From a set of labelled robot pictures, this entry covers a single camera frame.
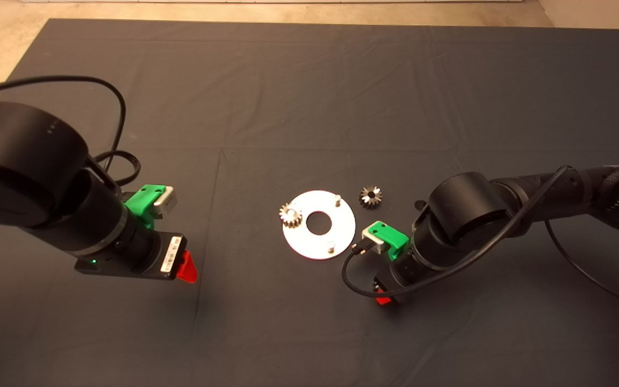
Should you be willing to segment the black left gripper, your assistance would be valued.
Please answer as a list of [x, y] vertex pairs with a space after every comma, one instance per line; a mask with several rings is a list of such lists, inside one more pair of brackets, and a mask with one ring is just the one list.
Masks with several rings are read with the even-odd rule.
[[75, 270], [85, 275], [175, 280], [196, 284], [198, 270], [181, 233], [124, 230], [98, 252], [77, 257]]

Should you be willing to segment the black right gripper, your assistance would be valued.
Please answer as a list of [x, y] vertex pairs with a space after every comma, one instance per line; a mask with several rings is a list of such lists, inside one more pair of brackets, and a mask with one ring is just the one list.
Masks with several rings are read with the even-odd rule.
[[[413, 253], [403, 253], [397, 259], [378, 270], [375, 276], [375, 292], [404, 289], [431, 276], [431, 269], [422, 264]], [[376, 297], [379, 306], [394, 304], [392, 297]]]

